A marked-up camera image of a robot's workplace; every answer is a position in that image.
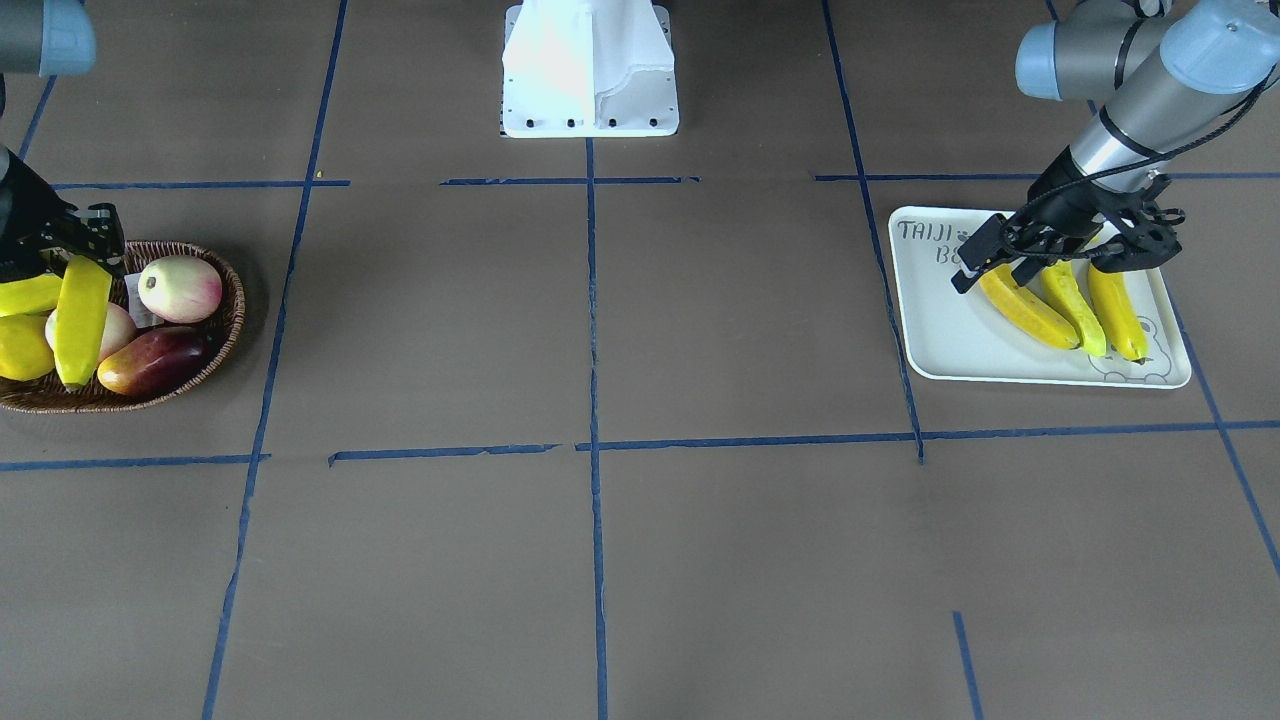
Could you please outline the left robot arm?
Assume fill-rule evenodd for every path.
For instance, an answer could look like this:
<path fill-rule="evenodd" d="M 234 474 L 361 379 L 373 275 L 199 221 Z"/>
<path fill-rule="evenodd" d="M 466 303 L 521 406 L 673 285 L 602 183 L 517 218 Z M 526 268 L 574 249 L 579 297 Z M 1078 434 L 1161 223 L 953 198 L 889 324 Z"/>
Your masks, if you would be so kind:
<path fill-rule="evenodd" d="M 959 293 L 1000 266 L 1018 284 L 1068 259 L 1117 274 L 1165 264 L 1184 214 L 1164 210 L 1164 168 L 1239 122 L 1277 73 L 1277 9 L 1199 1 L 1171 18 L 1166 1 L 1083 1 L 1037 26 L 1018 50 L 1020 91 L 1097 104 L 1016 211 L 965 240 Z"/>

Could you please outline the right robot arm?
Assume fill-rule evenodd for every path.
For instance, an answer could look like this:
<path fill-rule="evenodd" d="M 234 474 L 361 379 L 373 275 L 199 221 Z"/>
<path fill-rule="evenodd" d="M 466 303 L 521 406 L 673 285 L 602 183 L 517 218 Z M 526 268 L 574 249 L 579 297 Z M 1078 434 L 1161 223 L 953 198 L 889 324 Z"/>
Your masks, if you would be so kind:
<path fill-rule="evenodd" d="M 96 63 L 96 37 L 78 1 L 5 1 L 1 6 L 1 72 L 77 76 Z M 17 282 L 60 273 L 70 256 L 125 275 L 125 242 L 114 205 L 86 209 L 54 187 L 10 149 L 1 150 L 1 279 Z"/>

